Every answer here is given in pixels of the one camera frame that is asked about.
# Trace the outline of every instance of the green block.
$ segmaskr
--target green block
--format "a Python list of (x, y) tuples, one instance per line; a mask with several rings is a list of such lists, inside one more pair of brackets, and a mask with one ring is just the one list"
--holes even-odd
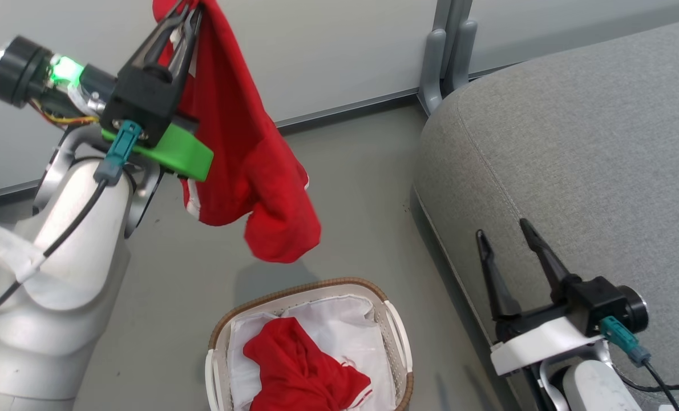
[[(116, 138), (115, 134), (107, 130), (102, 130), (102, 135), (109, 141)], [(134, 152), (197, 182), (207, 179), (213, 156), (212, 150), (194, 135), (174, 124), (170, 124), (155, 148), (134, 146)]]

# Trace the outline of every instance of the cable connector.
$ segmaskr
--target cable connector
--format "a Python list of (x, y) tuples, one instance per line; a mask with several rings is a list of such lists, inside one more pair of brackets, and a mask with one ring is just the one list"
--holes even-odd
[(608, 316), (601, 320), (601, 335), (619, 346), (637, 367), (642, 367), (644, 362), (652, 357), (647, 349), (639, 345), (639, 339), (634, 333), (615, 317)]
[(107, 185), (115, 186), (121, 179), (122, 169), (131, 155), (136, 142), (142, 135), (140, 125), (131, 120), (124, 120), (124, 124), (119, 128), (114, 142), (109, 148), (107, 156), (94, 172), (94, 180), (101, 182), (105, 180)]

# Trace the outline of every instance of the gray sofa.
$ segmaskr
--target gray sofa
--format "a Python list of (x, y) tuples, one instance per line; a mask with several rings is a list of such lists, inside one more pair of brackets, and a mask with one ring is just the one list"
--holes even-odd
[[(679, 23), (455, 91), (423, 130), (415, 190), (490, 342), (476, 229), (523, 309), (550, 301), (519, 229), (524, 217), (574, 273), (642, 294), (650, 323), (640, 340), (661, 377), (679, 384)], [(630, 379), (655, 385), (612, 352)], [(512, 387), (523, 409), (535, 408), (524, 380)], [(634, 397), (645, 411), (668, 403)]]

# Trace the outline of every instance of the basket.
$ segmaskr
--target basket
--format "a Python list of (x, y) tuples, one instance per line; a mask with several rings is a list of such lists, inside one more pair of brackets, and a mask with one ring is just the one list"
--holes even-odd
[(413, 359), (408, 335), (397, 310), (386, 295), (370, 281), (341, 278), (275, 292), (248, 302), (228, 312), (212, 331), (205, 357), (205, 385), (211, 411), (233, 411), (231, 383), (228, 377), (228, 343), (233, 321), (258, 312), (279, 315), (290, 307), (325, 299), (326, 297), (355, 295), (373, 302), (375, 322), (383, 335), (387, 360), (393, 373), (396, 389), (396, 411), (403, 411), (413, 394)]

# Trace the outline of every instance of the basket handle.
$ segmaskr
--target basket handle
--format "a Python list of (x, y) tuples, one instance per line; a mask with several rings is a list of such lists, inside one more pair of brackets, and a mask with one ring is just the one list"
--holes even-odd
[(217, 406), (217, 396), (215, 396), (215, 373), (212, 366), (212, 349), (209, 349), (205, 357), (205, 389), (207, 390), (207, 403), (210, 411), (220, 411)]
[(408, 341), (408, 334), (405, 332), (403, 320), (400, 319), (398, 310), (395, 309), (393, 303), (387, 300), (384, 301), (383, 303), (386, 305), (387, 311), (390, 312), (389, 318), (392, 320), (393, 323), (393, 333), (396, 334), (396, 337), (400, 341), (399, 348), (401, 350), (401, 354), (403, 354), (405, 358), (404, 361), (405, 368), (407, 369), (408, 372), (412, 372), (413, 357), (410, 354), (410, 341)]

